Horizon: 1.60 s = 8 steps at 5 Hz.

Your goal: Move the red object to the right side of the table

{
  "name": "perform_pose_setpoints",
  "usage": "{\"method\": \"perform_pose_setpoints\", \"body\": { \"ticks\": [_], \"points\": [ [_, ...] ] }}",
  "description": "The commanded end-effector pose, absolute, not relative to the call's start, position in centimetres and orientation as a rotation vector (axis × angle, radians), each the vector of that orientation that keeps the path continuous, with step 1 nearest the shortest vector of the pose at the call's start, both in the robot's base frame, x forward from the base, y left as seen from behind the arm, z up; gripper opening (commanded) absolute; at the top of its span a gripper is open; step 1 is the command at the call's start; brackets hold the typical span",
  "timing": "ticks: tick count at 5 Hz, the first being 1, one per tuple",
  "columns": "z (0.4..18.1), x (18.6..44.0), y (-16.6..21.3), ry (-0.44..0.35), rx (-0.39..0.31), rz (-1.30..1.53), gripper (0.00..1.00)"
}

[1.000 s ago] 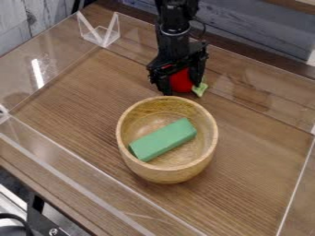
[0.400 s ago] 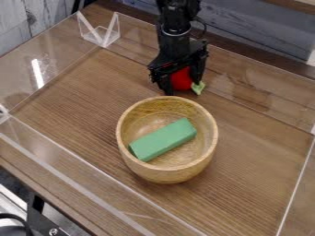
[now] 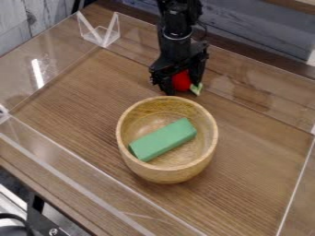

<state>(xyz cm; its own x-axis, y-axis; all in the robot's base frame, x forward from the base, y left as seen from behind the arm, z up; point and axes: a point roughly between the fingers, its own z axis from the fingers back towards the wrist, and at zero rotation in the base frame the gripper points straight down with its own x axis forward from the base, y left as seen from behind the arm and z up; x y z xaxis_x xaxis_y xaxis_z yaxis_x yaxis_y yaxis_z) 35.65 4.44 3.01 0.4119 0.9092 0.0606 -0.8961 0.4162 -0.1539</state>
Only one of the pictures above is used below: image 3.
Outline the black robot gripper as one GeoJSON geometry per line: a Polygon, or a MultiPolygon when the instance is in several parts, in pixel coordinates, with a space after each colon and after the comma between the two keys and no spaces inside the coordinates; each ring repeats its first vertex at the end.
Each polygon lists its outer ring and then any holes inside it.
{"type": "Polygon", "coordinates": [[[183,70],[189,70],[193,83],[197,86],[203,77],[210,44],[206,41],[194,42],[190,48],[190,54],[181,60],[171,60],[160,54],[158,60],[150,66],[151,83],[158,85],[167,96],[175,95],[175,88],[171,77],[183,70]]]}

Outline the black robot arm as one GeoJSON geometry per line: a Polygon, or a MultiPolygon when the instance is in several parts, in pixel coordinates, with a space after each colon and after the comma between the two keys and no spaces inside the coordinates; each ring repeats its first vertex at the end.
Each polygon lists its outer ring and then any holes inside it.
{"type": "Polygon", "coordinates": [[[201,0],[156,0],[156,3],[160,55],[150,66],[151,84],[168,96],[178,91],[199,95],[210,44],[205,40],[193,41],[193,34],[197,24],[207,29],[199,21],[203,5],[201,0]]]}

